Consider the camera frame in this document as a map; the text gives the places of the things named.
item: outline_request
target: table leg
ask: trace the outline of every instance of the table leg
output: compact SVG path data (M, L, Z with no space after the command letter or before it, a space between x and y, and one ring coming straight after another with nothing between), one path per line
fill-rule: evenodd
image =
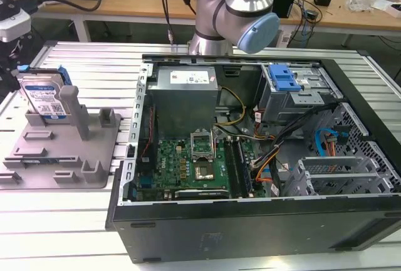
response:
M86 21L82 17L74 19L74 25L76 29L76 34L78 35L78 40L80 42L90 42L90 35Z
M280 33L278 36L276 47L286 48L288 46L288 42L292 34L293 34L292 28L287 28L287 27L280 28Z
M343 40L343 43L341 43L341 46L342 46L342 47L348 47L348 45L349 45L350 42L351 42L352 37L353 37L353 35L351 35L351 34L346 35L345 38L344 38L344 40Z

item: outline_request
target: wooden desk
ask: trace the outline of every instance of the wooden desk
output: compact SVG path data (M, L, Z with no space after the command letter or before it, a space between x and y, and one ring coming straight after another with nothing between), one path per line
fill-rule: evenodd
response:
M86 7L95 4L94 1L73 0ZM315 31L328 33L345 33L356 35L384 35L401 36L401 20L387 13L374 10L371 13L353 13L347 10L346 0L332 0L329 7L319 7L323 12L323 19L316 26ZM169 0L170 22L172 24L195 24L195 16L182 0ZM118 21L165 23L161 0L103 0L98 10L85 13L77 9L57 4L47 6L37 17L71 19L74 21L80 41L90 41L85 21ZM281 35L279 47L286 47L289 37L301 20L301 12L294 6L290 17L281 20Z

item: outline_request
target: yellow wire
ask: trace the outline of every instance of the yellow wire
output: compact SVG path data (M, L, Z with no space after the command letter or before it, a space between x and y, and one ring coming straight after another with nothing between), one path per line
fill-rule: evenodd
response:
M222 86L221 88L227 90L227 91L228 91L229 93L231 93L236 99L238 99L238 102L240 102L240 103L241 103L241 106L242 106L242 114L241 114L241 116L240 116L237 120L233 120L232 122L218 122L218 123L216 123L215 125L235 125L235 124L238 124L238 123L239 123L240 121L242 121L242 119L244 119L244 117L245 117L246 107L245 107L244 103L242 102L242 100L239 98L239 96L236 95L231 89L229 89L229 88L227 88L227 87L224 87L224 86Z

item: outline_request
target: power cable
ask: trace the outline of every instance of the power cable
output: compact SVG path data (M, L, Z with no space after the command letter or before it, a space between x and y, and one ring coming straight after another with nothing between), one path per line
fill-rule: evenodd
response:
M93 12L93 11L96 11L96 10L99 8L100 4L102 3L102 0L97 0L95 6L93 6L92 8L86 8L86 7L84 7L84 6L80 6L79 4L75 4L75 3L73 3L73 2L71 2L71 1L69 1L69 0L36 0L36 1L37 1L39 4L45 3L45 2L47 2L47 1L56 1L56 2L58 2L58 3L67 4L68 6L72 6L73 8L80 9L81 11L85 11L85 12Z

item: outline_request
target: sticker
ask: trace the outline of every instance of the sticker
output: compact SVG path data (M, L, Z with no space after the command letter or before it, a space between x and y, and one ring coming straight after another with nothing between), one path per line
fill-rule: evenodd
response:
M255 122L259 122L259 123L262 122L262 113L260 113L260 112L255 113Z
M287 172L289 170L289 165L288 163L283 163L283 168L278 169L279 172Z
M305 78L299 78L296 80L298 84L309 84L308 80Z
M173 71L170 73L171 84L209 84L207 71Z
M38 160L23 160L23 163L40 163Z
M271 191L273 192L273 194L275 194L278 197L279 190L278 190L277 186L274 185L274 183L272 183L272 185L271 185Z
M66 115L63 105L55 98L57 92L53 86L27 85L24 88L40 115L49 115L52 119Z

